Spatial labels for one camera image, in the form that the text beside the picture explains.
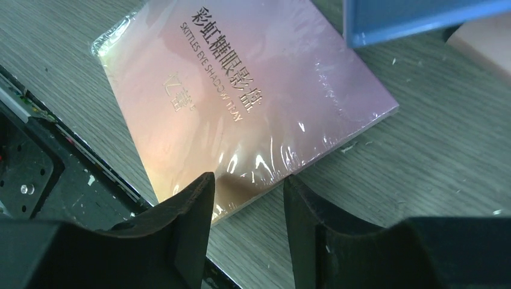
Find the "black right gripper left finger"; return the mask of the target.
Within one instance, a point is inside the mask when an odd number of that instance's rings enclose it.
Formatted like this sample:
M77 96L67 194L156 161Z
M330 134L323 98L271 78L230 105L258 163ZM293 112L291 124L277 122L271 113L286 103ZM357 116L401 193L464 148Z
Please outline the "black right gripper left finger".
M110 230L1 220L2 288L200 288L215 196L207 172Z

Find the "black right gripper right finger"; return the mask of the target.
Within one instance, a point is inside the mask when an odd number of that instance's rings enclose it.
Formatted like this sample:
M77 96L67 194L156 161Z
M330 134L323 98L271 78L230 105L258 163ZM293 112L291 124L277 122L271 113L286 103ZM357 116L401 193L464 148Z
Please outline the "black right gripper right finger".
M296 288L509 288L508 217L409 217L383 228L283 188Z

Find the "blue drawer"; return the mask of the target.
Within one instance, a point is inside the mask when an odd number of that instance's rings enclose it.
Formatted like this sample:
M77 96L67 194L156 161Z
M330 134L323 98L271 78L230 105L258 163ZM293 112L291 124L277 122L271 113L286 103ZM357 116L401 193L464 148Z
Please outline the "blue drawer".
M359 48L508 11L509 0L349 0L343 37Z

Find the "holographic eyeshadow palette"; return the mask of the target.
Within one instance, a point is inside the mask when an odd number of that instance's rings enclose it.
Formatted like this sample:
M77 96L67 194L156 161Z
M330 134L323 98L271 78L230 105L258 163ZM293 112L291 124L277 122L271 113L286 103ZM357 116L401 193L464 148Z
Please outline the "holographic eyeshadow palette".
M158 202L217 222L398 108L311 1L148 1L92 45Z

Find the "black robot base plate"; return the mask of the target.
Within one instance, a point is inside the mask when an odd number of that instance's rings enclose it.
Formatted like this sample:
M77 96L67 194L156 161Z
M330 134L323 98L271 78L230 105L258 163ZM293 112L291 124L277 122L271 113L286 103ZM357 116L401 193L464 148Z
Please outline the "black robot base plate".
M108 231L153 208L5 69L1 70L1 220ZM200 288L237 284L205 254Z

